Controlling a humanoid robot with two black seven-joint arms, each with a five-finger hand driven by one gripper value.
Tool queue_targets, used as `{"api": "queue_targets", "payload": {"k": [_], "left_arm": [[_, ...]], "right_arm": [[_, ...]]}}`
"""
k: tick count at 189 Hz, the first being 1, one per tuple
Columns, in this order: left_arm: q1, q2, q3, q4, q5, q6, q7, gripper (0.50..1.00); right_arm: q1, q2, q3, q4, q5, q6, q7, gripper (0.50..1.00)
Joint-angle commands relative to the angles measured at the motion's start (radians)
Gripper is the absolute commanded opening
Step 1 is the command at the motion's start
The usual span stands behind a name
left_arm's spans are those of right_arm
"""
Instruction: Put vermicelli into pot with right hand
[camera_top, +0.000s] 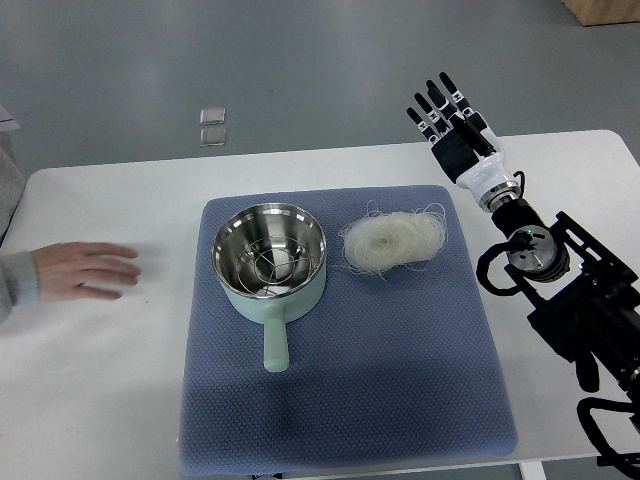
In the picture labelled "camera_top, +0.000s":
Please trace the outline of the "person's bare hand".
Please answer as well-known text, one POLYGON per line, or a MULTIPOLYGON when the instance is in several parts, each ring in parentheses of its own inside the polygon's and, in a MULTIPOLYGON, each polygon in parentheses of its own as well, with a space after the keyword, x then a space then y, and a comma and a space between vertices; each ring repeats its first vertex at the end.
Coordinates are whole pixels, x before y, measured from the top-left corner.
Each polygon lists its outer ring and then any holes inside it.
POLYGON ((122 296, 117 287, 135 286, 142 274, 133 263, 138 252, 113 243, 57 243, 31 257, 43 302, 117 300, 122 296))

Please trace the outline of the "grey sleeve forearm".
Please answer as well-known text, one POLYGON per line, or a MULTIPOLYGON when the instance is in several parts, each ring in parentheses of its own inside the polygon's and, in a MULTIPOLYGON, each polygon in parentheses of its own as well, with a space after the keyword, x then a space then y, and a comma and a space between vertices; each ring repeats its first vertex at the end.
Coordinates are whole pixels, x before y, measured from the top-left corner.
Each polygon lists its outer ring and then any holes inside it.
POLYGON ((24 251, 1 257, 1 322, 17 306, 40 300, 40 284, 35 261, 24 251))

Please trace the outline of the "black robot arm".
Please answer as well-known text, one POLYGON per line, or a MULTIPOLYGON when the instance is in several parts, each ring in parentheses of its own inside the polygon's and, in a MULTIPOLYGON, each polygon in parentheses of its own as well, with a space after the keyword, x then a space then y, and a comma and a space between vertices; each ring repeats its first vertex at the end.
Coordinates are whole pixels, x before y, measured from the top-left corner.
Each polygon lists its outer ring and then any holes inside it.
POLYGON ((505 240, 479 258, 477 279, 495 296, 528 299, 529 324, 574 365, 587 394, 577 416, 598 463, 636 479, 638 454, 612 447, 594 414, 626 413, 639 424, 639 277, 566 213, 546 225, 524 198, 524 173, 515 176, 481 204, 505 240))

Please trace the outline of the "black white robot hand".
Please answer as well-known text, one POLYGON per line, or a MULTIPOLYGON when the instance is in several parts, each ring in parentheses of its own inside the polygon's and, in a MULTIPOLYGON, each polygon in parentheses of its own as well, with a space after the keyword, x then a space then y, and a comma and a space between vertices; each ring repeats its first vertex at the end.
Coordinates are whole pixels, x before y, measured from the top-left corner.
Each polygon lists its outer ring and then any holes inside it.
POLYGON ((417 92, 417 108, 406 113, 431 145, 431 152, 447 178, 471 192, 486 212, 520 198, 524 174, 506 168, 504 148, 485 118, 474 109, 451 77, 427 80, 424 94, 417 92))

